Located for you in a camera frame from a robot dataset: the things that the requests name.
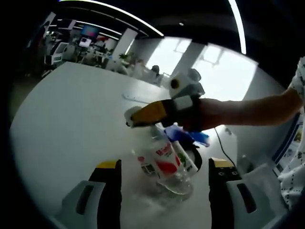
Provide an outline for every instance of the white fabric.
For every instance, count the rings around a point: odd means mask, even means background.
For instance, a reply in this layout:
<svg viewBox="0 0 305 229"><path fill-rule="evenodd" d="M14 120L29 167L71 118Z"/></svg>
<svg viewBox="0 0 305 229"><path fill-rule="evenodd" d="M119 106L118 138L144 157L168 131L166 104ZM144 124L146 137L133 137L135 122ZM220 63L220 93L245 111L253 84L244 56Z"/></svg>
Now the white fabric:
<svg viewBox="0 0 305 229"><path fill-rule="evenodd" d="M303 105L305 105L305 57L300 59L295 76L293 77L289 87L295 89L298 92L299 96L303 100ZM305 186L304 130L305 125L303 125L303 134L299 149L297 150L290 164L282 171L279 176L279 180L281 181L282 196L289 208L297 203L302 189Z"/></svg>

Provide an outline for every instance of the blue object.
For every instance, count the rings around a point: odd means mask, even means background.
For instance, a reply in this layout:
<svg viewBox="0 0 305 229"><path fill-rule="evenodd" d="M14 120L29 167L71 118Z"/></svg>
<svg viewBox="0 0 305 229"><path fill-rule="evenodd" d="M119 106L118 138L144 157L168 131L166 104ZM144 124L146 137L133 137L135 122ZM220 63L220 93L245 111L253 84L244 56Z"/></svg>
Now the blue object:
<svg viewBox="0 0 305 229"><path fill-rule="evenodd" d="M199 142L205 147L209 147L209 136L202 132L187 132L182 128L172 125L165 128L164 132L171 142L180 141L180 142Z"/></svg>

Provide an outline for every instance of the table surface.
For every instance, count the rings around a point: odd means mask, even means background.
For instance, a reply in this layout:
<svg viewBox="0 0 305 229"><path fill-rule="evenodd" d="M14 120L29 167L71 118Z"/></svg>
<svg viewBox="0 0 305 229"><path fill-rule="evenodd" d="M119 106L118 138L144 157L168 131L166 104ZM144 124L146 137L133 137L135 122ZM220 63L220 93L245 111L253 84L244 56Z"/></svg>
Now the table surface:
<svg viewBox="0 0 305 229"><path fill-rule="evenodd" d="M66 62L27 96L10 128L16 165L29 194L46 214L54 215L62 199L88 180L101 161L124 158L140 142L125 125L124 112L145 104L122 94L150 100L169 93L149 83L87 65ZM237 141L218 127L226 153L236 162ZM211 146L198 150L202 169L192 177L193 195L179 207L164 210L137 196L130 187L132 170L123 163L121 228L210 228L207 159L226 158L213 130Z"/></svg>

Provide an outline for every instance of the hand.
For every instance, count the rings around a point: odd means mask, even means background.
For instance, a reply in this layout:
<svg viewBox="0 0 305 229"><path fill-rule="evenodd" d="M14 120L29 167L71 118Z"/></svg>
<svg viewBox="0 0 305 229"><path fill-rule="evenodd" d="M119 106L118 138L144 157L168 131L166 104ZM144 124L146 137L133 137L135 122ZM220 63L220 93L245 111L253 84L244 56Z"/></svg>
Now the hand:
<svg viewBox="0 0 305 229"><path fill-rule="evenodd" d="M178 121L186 131L202 131L223 124L224 110L222 102L216 99L201 99L198 113L189 112Z"/></svg>

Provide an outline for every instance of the ceiling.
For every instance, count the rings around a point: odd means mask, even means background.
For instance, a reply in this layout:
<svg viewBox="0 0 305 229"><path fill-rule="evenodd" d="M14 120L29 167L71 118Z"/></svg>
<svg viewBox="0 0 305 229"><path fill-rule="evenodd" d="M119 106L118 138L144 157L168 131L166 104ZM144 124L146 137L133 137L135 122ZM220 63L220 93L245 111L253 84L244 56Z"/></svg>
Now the ceiling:
<svg viewBox="0 0 305 229"><path fill-rule="evenodd" d="M165 36L186 37L199 43L215 43L241 51L238 29L228 0L103 0L149 23ZM302 8L287 0L236 0L243 21L247 53L262 69L287 86L296 64L304 55L305 28ZM137 38L161 38L154 30L117 10L82 1L63 1L55 9L57 18L97 24L119 33L138 31ZM119 38L108 30L106 34Z"/></svg>

